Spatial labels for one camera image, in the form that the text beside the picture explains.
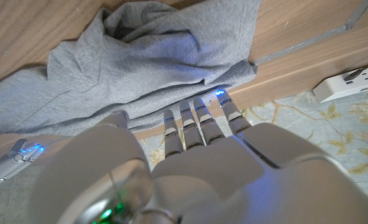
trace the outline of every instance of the gray cloth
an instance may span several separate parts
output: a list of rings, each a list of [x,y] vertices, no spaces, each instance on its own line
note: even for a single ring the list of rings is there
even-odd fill
[[[132,131],[162,124],[177,102],[255,77],[247,62],[260,0],[205,1],[180,11],[159,2],[101,9],[46,67],[0,82],[0,134],[76,135],[114,110]]]

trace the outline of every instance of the power strip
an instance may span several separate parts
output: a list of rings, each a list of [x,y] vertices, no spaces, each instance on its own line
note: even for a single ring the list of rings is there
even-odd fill
[[[353,95],[368,90],[368,68],[351,81],[344,81],[352,72],[346,72],[323,80],[313,89],[319,103]]]

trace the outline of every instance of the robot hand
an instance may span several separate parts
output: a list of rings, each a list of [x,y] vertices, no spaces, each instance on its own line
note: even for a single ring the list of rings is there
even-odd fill
[[[167,110],[166,159],[152,171],[124,111],[73,138],[34,184],[32,223],[368,223],[368,198],[332,157],[280,127],[251,126],[226,91],[216,95],[233,135],[196,98],[201,135],[181,101],[186,151]]]
[[[220,102],[220,107],[222,107],[224,114],[226,115],[229,127],[233,134],[237,134],[251,126],[249,122],[242,117],[242,114],[224,90],[218,90],[216,94]],[[182,116],[186,149],[189,150],[196,146],[204,146],[204,143],[206,143],[206,145],[210,145],[225,138],[223,132],[221,132],[219,126],[210,115],[207,107],[200,97],[196,97],[194,99],[194,107],[205,142],[200,134],[198,125],[195,123],[190,105],[186,100],[181,100],[180,113]],[[166,110],[163,116],[165,120],[165,157],[168,157],[183,152],[184,148],[180,140],[173,112],[171,110]]]
[[[0,158],[0,183],[25,169],[44,150],[45,147],[39,144],[27,145],[26,139],[18,140],[11,150]]]

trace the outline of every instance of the blue led light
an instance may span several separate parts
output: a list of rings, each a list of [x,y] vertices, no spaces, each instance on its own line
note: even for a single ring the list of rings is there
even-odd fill
[[[217,90],[216,95],[220,95],[220,94],[223,94],[223,93],[224,93],[223,90]]]

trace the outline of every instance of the floral carpet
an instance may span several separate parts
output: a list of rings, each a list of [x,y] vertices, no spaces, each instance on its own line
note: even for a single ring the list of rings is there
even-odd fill
[[[339,161],[368,195],[368,92],[316,103],[313,92],[306,91],[247,108],[242,115],[251,124],[276,124],[316,144]],[[232,134],[223,116],[216,122],[226,136]],[[151,168],[164,159],[162,134],[139,142]]]

